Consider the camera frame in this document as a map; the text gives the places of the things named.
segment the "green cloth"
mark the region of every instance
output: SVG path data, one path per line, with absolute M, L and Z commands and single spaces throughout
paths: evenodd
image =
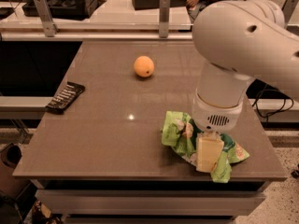
M 187 113 L 167 111 L 162 129 L 162 144 L 170 146 L 181 158 L 196 166 L 196 137 L 202 133 Z M 222 153 L 215 169 L 210 173 L 216 183 L 227 183 L 232 172 L 231 163 L 245 160 L 249 153 L 229 135 L 222 133 Z

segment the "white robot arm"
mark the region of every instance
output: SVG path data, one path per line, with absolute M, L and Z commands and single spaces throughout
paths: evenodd
M 234 128 L 248 86 L 258 78 L 299 99 L 299 38 L 268 0 L 222 1 L 194 22 L 193 42 L 206 58 L 192 117 L 205 131 Z

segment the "orange fruit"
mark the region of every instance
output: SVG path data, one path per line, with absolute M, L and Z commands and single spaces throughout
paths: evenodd
M 155 65 L 150 57 L 139 56 L 134 62 L 135 73 L 140 77 L 149 77 L 153 73 Z

